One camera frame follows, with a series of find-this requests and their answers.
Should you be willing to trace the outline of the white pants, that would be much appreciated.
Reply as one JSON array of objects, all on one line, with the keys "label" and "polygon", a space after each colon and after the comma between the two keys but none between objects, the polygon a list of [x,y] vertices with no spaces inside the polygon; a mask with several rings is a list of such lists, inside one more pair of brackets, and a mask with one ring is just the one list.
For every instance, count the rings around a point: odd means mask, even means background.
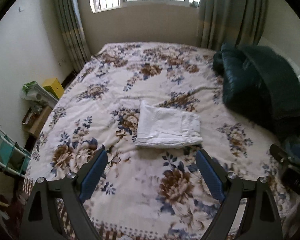
[{"label": "white pants", "polygon": [[183,148],[203,141],[199,115],[145,101],[140,104],[136,135],[136,146],[147,148]]}]

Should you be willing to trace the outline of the teal storage rack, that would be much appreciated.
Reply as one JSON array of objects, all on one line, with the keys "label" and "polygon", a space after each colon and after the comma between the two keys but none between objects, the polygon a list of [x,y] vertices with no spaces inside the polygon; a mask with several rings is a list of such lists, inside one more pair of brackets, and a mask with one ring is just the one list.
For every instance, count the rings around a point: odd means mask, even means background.
[{"label": "teal storage rack", "polygon": [[31,154],[0,128],[0,169],[25,177]]}]

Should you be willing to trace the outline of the dark green quilt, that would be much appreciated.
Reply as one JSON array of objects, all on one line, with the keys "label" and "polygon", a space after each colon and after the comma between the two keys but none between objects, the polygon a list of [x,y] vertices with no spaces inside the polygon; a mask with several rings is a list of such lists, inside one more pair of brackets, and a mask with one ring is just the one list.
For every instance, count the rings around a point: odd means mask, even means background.
[{"label": "dark green quilt", "polygon": [[213,57],[223,103],[280,140],[300,136],[300,82],[288,61],[267,46],[224,43]]}]

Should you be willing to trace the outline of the cardboard box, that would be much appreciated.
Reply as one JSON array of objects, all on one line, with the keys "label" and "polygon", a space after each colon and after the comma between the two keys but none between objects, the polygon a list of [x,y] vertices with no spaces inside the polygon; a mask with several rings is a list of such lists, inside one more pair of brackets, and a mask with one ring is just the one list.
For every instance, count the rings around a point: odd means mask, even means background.
[{"label": "cardboard box", "polygon": [[30,107],[22,120],[23,130],[38,138],[51,112],[52,109],[49,106]]}]

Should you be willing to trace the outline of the floral bed blanket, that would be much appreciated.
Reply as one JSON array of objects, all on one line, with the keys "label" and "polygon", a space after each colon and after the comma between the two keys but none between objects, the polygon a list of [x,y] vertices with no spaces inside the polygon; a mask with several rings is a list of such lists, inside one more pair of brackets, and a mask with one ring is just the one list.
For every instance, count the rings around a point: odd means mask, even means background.
[{"label": "floral bed blanket", "polygon": [[182,44],[106,44],[65,90],[31,154],[23,190],[77,172],[99,148],[108,164],[85,210],[104,239],[200,239],[219,209],[197,165],[267,179],[284,229],[299,199],[281,183],[277,139],[228,110],[214,51]]}]

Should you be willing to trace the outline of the white green bag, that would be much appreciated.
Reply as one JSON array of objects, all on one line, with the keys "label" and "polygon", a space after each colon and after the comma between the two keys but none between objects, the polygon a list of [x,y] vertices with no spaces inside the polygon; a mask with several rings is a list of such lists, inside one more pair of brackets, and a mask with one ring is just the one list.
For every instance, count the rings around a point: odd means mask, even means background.
[{"label": "white green bag", "polygon": [[58,102],[58,99],[39,85],[37,81],[23,84],[20,97],[24,100],[34,101],[42,106],[49,106],[51,109],[53,109]]}]

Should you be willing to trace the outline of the yellow box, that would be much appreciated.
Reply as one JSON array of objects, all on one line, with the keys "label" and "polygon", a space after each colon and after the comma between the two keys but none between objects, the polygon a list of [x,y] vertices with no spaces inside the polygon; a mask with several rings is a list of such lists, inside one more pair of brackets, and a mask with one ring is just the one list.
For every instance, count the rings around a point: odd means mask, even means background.
[{"label": "yellow box", "polygon": [[56,77],[46,79],[43,82],[42,87],[57,99],[60,99],[64,93],[64,88]]}]

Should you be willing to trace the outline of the right striped curtain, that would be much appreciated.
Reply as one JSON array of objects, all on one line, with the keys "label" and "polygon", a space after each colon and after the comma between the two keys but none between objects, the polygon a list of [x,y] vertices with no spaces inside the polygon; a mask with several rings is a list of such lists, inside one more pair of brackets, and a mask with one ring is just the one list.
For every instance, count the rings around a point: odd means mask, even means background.
[{"label": "right striped curtain", "polygon": [[220,50],[222,44],[257,45],[269,0],[200,0],[196,45]]}]

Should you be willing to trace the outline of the striped curtain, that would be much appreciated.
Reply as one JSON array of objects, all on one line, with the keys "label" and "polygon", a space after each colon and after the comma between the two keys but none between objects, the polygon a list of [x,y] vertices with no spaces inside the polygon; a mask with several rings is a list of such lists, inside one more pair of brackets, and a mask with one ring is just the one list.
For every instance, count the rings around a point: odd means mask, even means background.
[{"label": "striped curtain", "polygon": [[269,0],[200,0],[196,45],[220,50],[222,44],[257,45]]},{"label": "striped curtain", "polygon": [[54,0],[63,41],[74,71],[79,73],[90,60],[77,0]]}]

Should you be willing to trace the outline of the left striped curtain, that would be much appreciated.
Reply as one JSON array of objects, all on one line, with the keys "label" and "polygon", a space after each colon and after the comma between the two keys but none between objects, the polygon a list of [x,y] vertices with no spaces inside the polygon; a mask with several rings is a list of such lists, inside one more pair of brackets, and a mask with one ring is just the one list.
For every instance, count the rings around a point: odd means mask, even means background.
[{"label": "left striped curtain", "polygon": [[54,0],[63,41],[74,71],[79,73],[90,60],[77,0]]}]

